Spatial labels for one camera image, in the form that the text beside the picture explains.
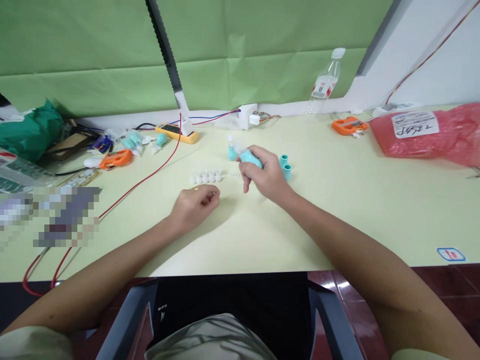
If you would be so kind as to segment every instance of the red tile floor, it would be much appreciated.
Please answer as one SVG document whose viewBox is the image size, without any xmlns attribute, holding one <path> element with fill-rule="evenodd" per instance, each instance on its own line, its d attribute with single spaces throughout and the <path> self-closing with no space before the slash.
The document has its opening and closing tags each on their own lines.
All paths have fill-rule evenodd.
<svg viewBox="0 0 480 360">
<path fill-rule="evenodd" d="M 480 345 L 480 264 L 415 267 L 413 269 L 443 300 Z M 337 294 L 363 357 L 367 360 L 388 359 L 382 335 L 368 305 L 342 274 L 338 271 L 312 271 L 308 273 L 308 277 Z M 94 360 L 96 358 L 131 286 L 123 289 L 107 309 L 99 314 L 97 321 L 91 324 L 91 327 L 97 328 L 97 330 L 89 338 L 85 339 L 84 336 L 79 335 L 72 337 L 75 359 Z M 9 292 L 12 293 L 12 291 L 17 293 L 13 287 Z M 328 360 L 332 357 L 324 329 L 320 322 L 318 324 L 313 358 Z M 151 339 L 150 317 L 145 311 L 128 359 L 144 359 L 145 349 Z"/>
</svg>

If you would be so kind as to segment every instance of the red plastic bag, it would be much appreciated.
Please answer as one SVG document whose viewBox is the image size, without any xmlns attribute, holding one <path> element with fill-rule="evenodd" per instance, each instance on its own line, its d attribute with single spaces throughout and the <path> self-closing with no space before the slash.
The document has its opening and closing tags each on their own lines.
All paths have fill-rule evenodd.
<svg viewBox="0 0 480 360">
<path fill-rule="evenodd" d="M 436 121 L 431 112 L 418 113 L 397 112 L 370 122 L 385 156 L 443 158 L 467 167 L 480 167 L 480 103 L 461 105 L 449 111 L 433 111 Z"/>
</svg>

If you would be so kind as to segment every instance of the green backdrop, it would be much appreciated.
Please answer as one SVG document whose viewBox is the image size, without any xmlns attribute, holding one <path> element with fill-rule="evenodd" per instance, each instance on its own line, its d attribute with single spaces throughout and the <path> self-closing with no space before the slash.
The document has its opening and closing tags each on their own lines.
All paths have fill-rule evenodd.
<svg viewBox="0 0 480 360">
<path fill-rule="evenodd" d="M 176 109 L 143 0 L 2 0 L 0 93 L 62 115 Z"/>
<path fill-rule="evenodd" d="M 392 0 L 157 0 L 191 110 L 308 100 L 334 48 L 343 97 Z"/>
</svg>

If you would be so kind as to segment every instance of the light yellow table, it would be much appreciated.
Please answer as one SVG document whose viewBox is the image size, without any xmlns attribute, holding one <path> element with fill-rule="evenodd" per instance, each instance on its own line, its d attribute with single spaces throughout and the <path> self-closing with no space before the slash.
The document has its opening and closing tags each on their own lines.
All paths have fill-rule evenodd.
<svg viewBox="0 0 480 360">
<path fill-rule="evenodd" d="M 287 154 L 291 186 L 326 211 L 352 224 L 395 252 L 410 266 L 447 265 L 437 248 L 455 247 L 469 263 L 480 262 L 480 180 L 473 171 L 443 160 L 384 157 L 372 132 L 361 139 L 340 136 L 326 115 L 319 123 L 303 117 L 270 120 L 249 131 L 233 132 L 247 144 Z M 331 269 L 332 265 L 302 229 L 255 186 L 243 194 L 238 165 L 227 158 L 228 131 L 198 128 L 197 144 L 180 143 L 167 167 L 144 182 L 99 224 L 88 247 L 74 249 L 65 279 L 168 215 L 191 173 L 223 168 L 220 206 L 200 228 L 155 257 L 139 276 L 290 272 Z M 93 215 L 100 215 L 135 183 L 156 170 L 172 153 L 163 150 L 123 168 L 103 172 L 90 186 L 102 189 Z M 77 169 L 79 157 L 62 170 Z M 32 231 L 36 219 L 0 253 L 0 281 L 21 281 L 38 253 Z M 65 253 L 52 248 L 31 280 L 50 280 Z"/>
</svg>

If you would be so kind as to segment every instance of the person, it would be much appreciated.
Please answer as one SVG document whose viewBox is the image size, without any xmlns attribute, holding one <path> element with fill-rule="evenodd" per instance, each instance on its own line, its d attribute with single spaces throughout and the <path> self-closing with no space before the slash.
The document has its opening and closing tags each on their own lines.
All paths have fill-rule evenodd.
<svg viewBox="0 0 480 360">
<path fill-rule="evenodd" d="M 321 248 L 369 305 L 392 359 L 480 359 L 480 348 L 464 327 L 398 256 L 295 193 L 285 181 L 275 154 L 258 146 L 250 150 L 263 169 L 240 162 L 244 193 L 254 182 L 263 196 L 287 212 Z M 169 216 L 55 287 L 13 321 L 1 334 L 0 358 L 71 359 L 67 335 L 100 313 L 158 252 L 205 221 L 219 201 L 220 191 L 213 185 L 182 190 Z M 282 356 L 236 316 L 214 309 L 210 312 L 158 339 L 145 358 Z"/>
</svg>

